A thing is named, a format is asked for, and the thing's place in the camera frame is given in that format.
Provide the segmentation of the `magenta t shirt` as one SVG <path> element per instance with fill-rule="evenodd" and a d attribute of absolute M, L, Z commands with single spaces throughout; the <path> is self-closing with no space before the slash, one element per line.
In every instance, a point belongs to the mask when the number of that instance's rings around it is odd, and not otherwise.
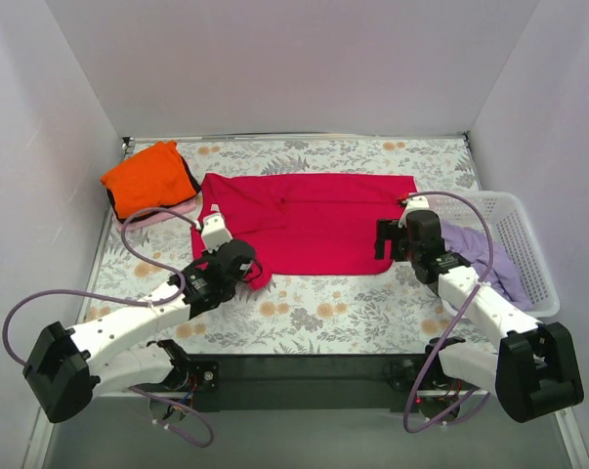
<path fill-rule="evenodd" d="M 201 188 L 200 214 L 220 211 L 232 236 L 255 249 L 254 290 L 274 275 L 387 272 L 391 260 L 375 257 L 376 223 L 399 218 L 400 197 L 417 190 L 411 176 L 347 173 L 232 178 L 208 173 Z"/>

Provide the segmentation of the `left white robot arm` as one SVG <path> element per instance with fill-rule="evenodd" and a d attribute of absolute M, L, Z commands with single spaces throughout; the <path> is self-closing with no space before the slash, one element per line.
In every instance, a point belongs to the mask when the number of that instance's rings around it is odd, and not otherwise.
<path fill-rule="evenodd" d="M 23 376 L 48 420 L 61 423 L 92 399 L 138 384 L 182 389 L 189 367 L 180 347 L 133 346 L 218 308 L 235 294 L 256 262 L 247 242 L 233 239 L 173 274 L 136 305 L 66 328 L 56 321 L 39 334 Z"/>

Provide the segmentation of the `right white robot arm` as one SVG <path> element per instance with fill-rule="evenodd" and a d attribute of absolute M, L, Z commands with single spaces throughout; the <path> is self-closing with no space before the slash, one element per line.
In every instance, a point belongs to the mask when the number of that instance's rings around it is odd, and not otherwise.
<path fill-rule="evenodd" d="M 488 271 L 478 273 L 465 257 L 447 250 L 434 211 L 415 209 L 398 220 L 377 221 L 374 248 L 376 259 L 409 262 L 420 282 L 454 306 L 459 319 L 469 319 L 496 348 L 493 354 L 474 350 L 445 331 L 425 354 L 407 398 L 410 405 L 425 380 L 440 389 L 454 380 L 483 389 L 519 423 L 583 402 L 568 329 L 522 312 L 488 284 Z"/>

